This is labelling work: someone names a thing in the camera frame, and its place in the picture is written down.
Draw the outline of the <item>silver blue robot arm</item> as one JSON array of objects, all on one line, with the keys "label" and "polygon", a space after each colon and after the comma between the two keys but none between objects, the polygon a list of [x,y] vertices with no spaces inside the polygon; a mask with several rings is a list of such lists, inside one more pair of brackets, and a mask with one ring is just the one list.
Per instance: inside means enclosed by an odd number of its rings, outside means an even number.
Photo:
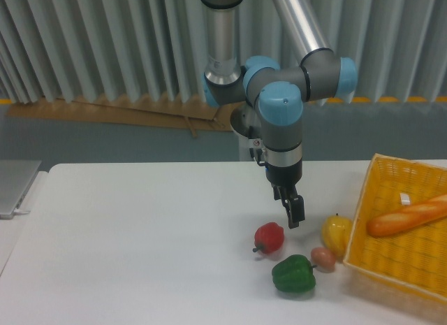
[{"label": "silver blue robot arm", "polygon": [[356,89],[354,61],[338,57],[318,25],[309,0],[272,0],[298,60],[282,68],[274,59],[237,59],[237,7],[243,0],[200,0],[206,8],[208,61],[202,82],[211,106],[240,103],[230,123],[240,145],[265,169],[290,228],[305,219],[295,186],[302,177],[302,114],[309,101],[342,97]]}]

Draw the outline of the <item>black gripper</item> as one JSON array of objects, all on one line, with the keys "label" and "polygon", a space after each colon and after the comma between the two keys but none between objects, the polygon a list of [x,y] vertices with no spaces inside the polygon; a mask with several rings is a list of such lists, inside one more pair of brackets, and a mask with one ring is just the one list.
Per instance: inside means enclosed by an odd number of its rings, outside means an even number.
[{"label": "black gripper", "polygon": [[[287,167],[278,167],[271,164],[265,166],[266,178],[273,184],[274,200],[283,201],[284,189],[281,186],[295,186],[302,177],[302,160]],[[283,203],[288,217],[289,229],[299,227],[305,221],[305,202],[301,195],[291,196]]]}]

